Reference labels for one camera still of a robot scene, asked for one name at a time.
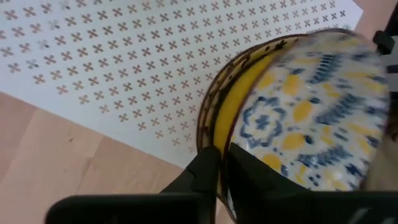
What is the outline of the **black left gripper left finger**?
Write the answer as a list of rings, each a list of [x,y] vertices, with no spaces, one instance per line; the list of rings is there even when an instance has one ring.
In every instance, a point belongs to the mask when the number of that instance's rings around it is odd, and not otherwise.
[[[203,148],[157,194],[67,197],[50,207],[45,223],[214,223],[220,162],[217,148]]]

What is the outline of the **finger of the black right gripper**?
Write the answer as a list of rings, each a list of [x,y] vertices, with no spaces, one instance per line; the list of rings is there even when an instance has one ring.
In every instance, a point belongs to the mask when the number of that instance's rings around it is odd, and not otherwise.
[[[395,45],[395,40],[392,38],[397,35],[397,4],[389,18],[385,30],[377,30],[373,43],[377,45],[377,51],[381,55],[389,55]]]

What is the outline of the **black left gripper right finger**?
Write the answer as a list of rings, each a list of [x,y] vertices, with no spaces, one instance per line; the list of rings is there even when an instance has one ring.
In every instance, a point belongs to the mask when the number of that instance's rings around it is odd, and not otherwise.
[[[311,191],[235,143],[226,170],[238,223],[397,223],[395,192]]]

